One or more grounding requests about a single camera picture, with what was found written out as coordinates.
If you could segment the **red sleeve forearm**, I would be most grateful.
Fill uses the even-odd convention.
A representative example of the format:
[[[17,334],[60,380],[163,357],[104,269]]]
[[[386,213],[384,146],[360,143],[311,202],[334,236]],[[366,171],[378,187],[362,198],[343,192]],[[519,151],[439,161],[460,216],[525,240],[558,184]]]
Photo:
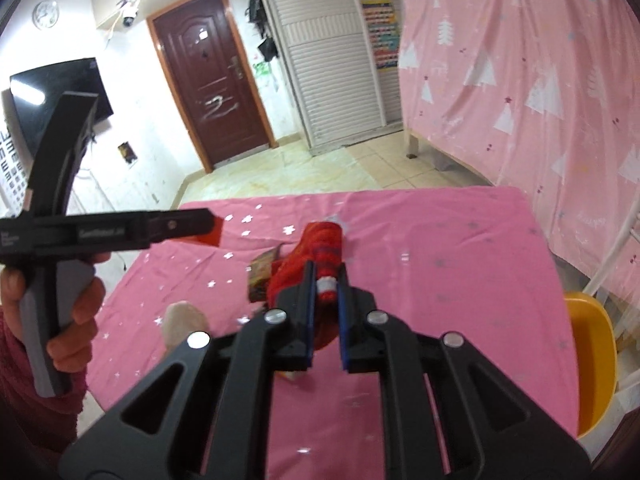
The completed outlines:
[[[52,469],[58,468],[62,454],[77,439],[91,358],[88,353],[85,367],[70,375],[69,393],[42,398],[36,393],[24,344],[13,335],[1,313],[1,399],[36,454]]]

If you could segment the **person's left hand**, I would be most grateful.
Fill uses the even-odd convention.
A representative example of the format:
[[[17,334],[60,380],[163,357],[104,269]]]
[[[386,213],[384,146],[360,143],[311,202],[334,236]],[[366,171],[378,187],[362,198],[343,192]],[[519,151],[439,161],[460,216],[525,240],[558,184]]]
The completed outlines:
[[[2,269],[1,311],[6,327],[19,341],[23,340],[20,301],[25,289],[25,279],[19,270],[10,266]],[[59,372],[82,372],[91,361],[92,342],[98,333],[96,315],[104,298],[104,284],[95,276],[76,299],[70,325],[48,342],[48,355]]]

